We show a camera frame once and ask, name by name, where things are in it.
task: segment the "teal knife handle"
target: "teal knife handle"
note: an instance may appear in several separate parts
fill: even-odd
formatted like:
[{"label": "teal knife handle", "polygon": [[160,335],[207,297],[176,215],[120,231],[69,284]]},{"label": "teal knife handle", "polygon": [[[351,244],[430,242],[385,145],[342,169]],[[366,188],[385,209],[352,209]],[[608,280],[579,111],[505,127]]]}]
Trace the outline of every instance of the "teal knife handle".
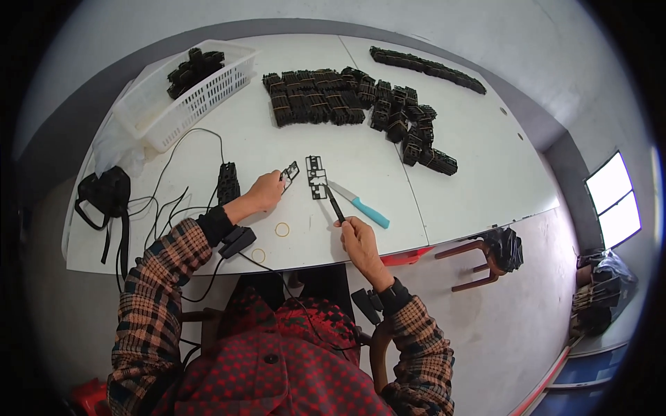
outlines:
[{"label": "teal knife handle", "polygon": [[371,220],[379,224],[383,229],[388,228],[388,224],[391,222],[385,216],[381,215],[379,212],[373,210],[367,205],[363,205],[361,198],[355,197],[352,201],[352,205],[357,207],[359,211],[367,215]]}]

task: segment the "hand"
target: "hand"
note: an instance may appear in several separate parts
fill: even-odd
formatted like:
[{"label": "hand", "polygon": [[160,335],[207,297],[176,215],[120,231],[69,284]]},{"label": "hand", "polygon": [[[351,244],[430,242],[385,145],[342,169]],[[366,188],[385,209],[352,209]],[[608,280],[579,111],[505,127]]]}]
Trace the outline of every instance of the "hand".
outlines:
[{"label": "hand", "polygon": [[252,214],[273,209],[280,202],[283,190],[284,181],[280,180],[280,171],[274,170],[259,176],[245,195],[224,205],[224,211],[231,224],[236,225]]},{"label": "hand", "polygon": [[386,269],[377,251],[377,241],[372,227],[357,217],[347,217],[340,224],[335,221],[335,227],[342,227],[340,241],[342,248],[349,254],[352,263],[372,284],[377,292],[383,292],[393,285],[395,278]]},{"label": "hand", "polygon": [[280,180],[280,171],[259,176],[252,188],[243,195],[246,203],[250,204],[255,212],[269,211],[280,202],[284,191],[284,181]]}]

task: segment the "black plastic bag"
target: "black plastic bag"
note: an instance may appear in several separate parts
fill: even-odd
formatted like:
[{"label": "black plastic bag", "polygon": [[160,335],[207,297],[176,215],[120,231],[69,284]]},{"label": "black plastic bag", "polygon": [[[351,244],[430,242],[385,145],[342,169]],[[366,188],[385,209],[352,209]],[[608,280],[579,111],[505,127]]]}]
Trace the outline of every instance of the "black plastic bag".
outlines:
[{"label": "black plastic bag", "polygon": [[523,264],[523,244],[520,237],[511,228],[496,228],[479,234],[474,238],[483,238],[495,255],[498,267],[511,273]]}]

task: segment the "white plastic basket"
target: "white plastic basket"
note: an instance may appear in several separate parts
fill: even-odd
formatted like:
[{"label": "white plastic basket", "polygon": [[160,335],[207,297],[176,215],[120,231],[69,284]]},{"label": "white plastic basket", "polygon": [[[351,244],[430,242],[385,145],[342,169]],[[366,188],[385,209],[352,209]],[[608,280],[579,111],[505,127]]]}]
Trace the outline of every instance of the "white plastic basket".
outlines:
[{"label": "white plastic basket", "polygon": [[145,139],[159,152],[166,152],[190,126],[229,98],[254,76],[254,57],[259,51],[226,41],[209,39],[192,48],[224,52],[224,68],[193,86],[177,100],[169,97],[167,75],[189,60],[179,54],[120,99],[113,106],[117,120],[134,136]]}]

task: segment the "black cable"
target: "black cable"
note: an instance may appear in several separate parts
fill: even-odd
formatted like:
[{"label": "black cable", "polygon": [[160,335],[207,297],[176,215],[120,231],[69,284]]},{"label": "black cable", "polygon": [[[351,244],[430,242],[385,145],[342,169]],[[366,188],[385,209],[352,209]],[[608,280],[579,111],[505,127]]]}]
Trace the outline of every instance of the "black cable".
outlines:
[{"label": "black cable", "polygon": [[[176,204],[175,204],[173,207],[171,207],[171,212],[169,212],[169,221],[168,221],[168,222],[165,222],[165,226],[162,227],[162,232],[160,233],[160,237],[161,237],[162,235],[164,235],[165,230],[167,229],[167,227],[166,227],[167,224],[168,224],[168,225],[171,225],[171,216],[173,215],[173,210],[175,210],[176,207],[178,206],[178,204],[180,204],[180,202],[182,201],[182,199],[185,198],[185,194],[187,193],[187,190],[188,190],[189,188],[190,188],[189,186],[186,186],[186,187],[185,187],[185,191],[183,191],[183,193],[182,193],[182,194],[176,199]],[[155,240],[157,240],[157,238],[158,238],[158,237],[157,237],[157,221],[155,222],[155,228],[154,228],[154,230],[155,230],[155,232],[153,233],[153,237],[155,238]]]},{"label": "black cable", "polygon": [[157,220],[160,218],[160,215],[162,215],[162,210],[164,210],[164,209],[167,207],[167,205],[171,205],[171,204],[173,204],[174,202],[180,202],[180,201],[185,197],[185,194],[187,193],[187,190],[188,190],[189,188],[190,188],[189,186],[186,187],[186,188],[185,188],[185,191],[184,191],[184,192],[183,192],[178,198],[174,199],[173,201],[169,201],[169,202],[167,202],[166,204],[162,205],[162,208],[160,208],[160,209],[155,213],[155,221],[153,222],[153,225],[151,226],[150,230],[148,230],[148,234],[146,235],[146,240],[144,240],[144,242],[143,242],[143,249],[144,249],[144,250],[146,250],[146,248],[147,248],[147,246],[148,246],[148,240],[150,239],[150,237],[151,237],[151,232],[153,232],[153,230],[155,230],[155,232],[153,232],[153,238],[154,238],[155,240],[157,240]]},{"label": "black cable", "polygon": [[289,286],[287,286],[287,283],[284,281],[284,278],[282,277],[282,275],[279,274],[278,272],[276,272],[275,270],[271,269],[271,268],[267,268],[266,266],[263,266],[262,264],[259,264],[259,263],[255,262],[254,260],[252,260],[252,259],[249,258],[248,256],[244,255],[243,253],[240,253],[240,252],[239,252],[238,254],[240,254],[240,255],[241,255],[242,257],[244,257],[246,260],[248,260],[248,261],[250,261],[250,262],[256,264],[257,266],[261,267],[262,269],[268,270],[269,272],[272,272],[272,273],[276,274],[276,275],[280,278],[280,281],[282,282],[282,285],[284,286],[284,288],[287,289],[287,293],[289,293],[289,296],[291,296],[292,299],[294,299],[296,302],[298,302],[298,304],[300,305],[300,307],[301,307],[301,308],[303,309],[303,311],[305,312],[305,316],[308,318],[308,322],[310,322],[310,327],[312,328],[312,331],[314,332],[314,335],[317,335],[317,338],[319,338],[323,343],[327,343],[328,345],[330,345],[330,347],[331,347],[333,350],[335,350],[335,351],[341,351],[341,352],[342,352],[342,355],[344,355],[345,359],[347,359],[347,361],[349,361],[349,359],[347,358],[347,355],[346,355],[344,352],[347,351],[348,349],[356,349],[356,348],[359,348],[360,345],[356,345],[356,346],[354,346],[354,347],[339,348],[337,345],[334,345],[334,344],[331,344],[330,342],[326,342],[326,341],[324,341],[324,338],[322,338],[321,335],[319,335],[319,333],[317,332],[317,329],[316,329],[316,328],[314,327],[314,325],[312,324],[312,320],[310,319],[310,314],[308,313],[308,309],[305,307],[305,305],[304,305],[303,303],[301,303],[300,300],[296,299],[296,297],[292,294],[291,290],[289,290]]},{"label": "black cable", "polygon": [[185,359],[182,361],[183,371],[185,371],[185,367],[187,367],[187,362],[190,361],[190,357],[192,357],[192,354],[194,354],[196,351],[198,351],[200,349],[201,349],[201,345],[197,345],[196,347],[194,347],[190,351],[188,351],[187,355],[185,356]]},{"label": "black cable", "polygon": [[148,201],[148,204],[144,205],[143,208],[141,208],[139,211],[133,213],[132,215],[136,215],[136,214],[142,212],[143,210],[145,210],[146,208],[148,208],[151,205],[151,202],[153,200],[155,200],[155,202],[157,202],[157,200],[155,199],[155,195],[157,194],[157,188],[159,188],[159,186],[160,186],[160,182],[162,181],[162,176],[164,176],[165,170],[167,170],[167,166],[169,166],[169,164],[171,163],[171,159],[173,159],[173,155],[176,152],[176,149],[178,148],[178,146],[180,145],[180,142],[182,142],[182,140],[184,138],[186,138],[191,132],[198,131],[198,130],[209,132],[209,133],[217,136],[217,138],[220,140],[220,157],[222,158],[222,164],[224,164],[224,152],[222,151],[222,137],[219,134],[215,133],[214,131],[208,130],[207,128],[201,128],[201,127],[191,128],[190,130],[186,131],[185,134],[180,139],[178,139],[178,142],[176,142],[176,145],[173,146],[173,150],[171,151],[171,155],[169,156],[165,167],[162,169],[162,172],[160,173],[159,178],[157,178],[157,184],[155,185],[155,190],[153,190],[153,195],[151,197],[144,196],[142,198],[137,198],[136,199],[136,200],[141,200],[141,199],[151,198],[151,200]]},{"label": "black cable", "polygon": [[188,341],[187,339],[183,339],[183,338],[180,339],[180,342],[185,342],[185,343],[188,343],[188,344],[193,345],[195,347],[200,347],[201,346],[201,344],[199,344],[199,343]]},{"label": "black cable", "polygon": [[206,214],[208,214],[208,211],[210,211],[210,204],[212,204],[212,198],[215,196],[215,192],[217,192],[217,188],[220,186],[220,184],[215,185],[215,189],[212,191],[212,195],[210,196],[210,199],[208,200],[208,205],[206,206]]},{"label": "black cable", "polygon": [[[147,199],[147,198],[150,198],[151,202],[155,201],[155,204],[157,204],[157,209],[160,209],[160,203],[157,201],[157,198],[155,198],[154,196],[142,196],[141,198],[136,198],[136,199],[132,199],[132,200],[127,201],[127,204],[129,205],[130,202],[136,202],[136,201],[140,201],[142,199]],[[139,212],[141,212],[141,211],[135,212],[133,214],[129,214],[129,216],[137,215]]]},{"label": "black cable", "polygon": [[121,245],[118,245],[118,251],[116,252],[116,284],[118,284],[118,292],[122,293],[123,289],[121,288],[121,280],[118,275],[118,259],[121,257]]},{"label": "black cable", "polygon": [[189,206],[188,208],[183,208],[182,210],[177,210],[176,212],[174,212],[173,215],[171,216],[171,218],[169,218],[169,220],[172,219],[173,217],[175,217],[177,214],[180,214],[181,212],[185,212],[187,210],[205,210],[206,208],[208,208],[208,207],[207,206]]},{"label": "black cable", "polygon": [[210,292],[210,288],[212,288],[212,283],[215,281],[215,275],[217,275],[217,269],[220,267],[220,265],[222,264],[222,261],[223,261],[223,260],[224,260],[224,258],[221,258],[220,261],[217,262],[217,266],[215,266],[215,271],[212,273],[212,277],[210,278],[210,283],[209,283],[209,285],[208,285],[208,289],[206,289],[204,295],[203,295],[200,299],[197,299],[197,300],[191,300],[191,299],[188,299],[188,298],[186,298],[186,297],[184,297],[184,296],[181,296],[181,297],[182,297],[183,299],[185,299],[185,300],[188,300],[188,301],[194,303],[194,304],[197,303],[197,302],[201,302],[201,301],[206,297],[206,295],[208,294],[208,292]]}]

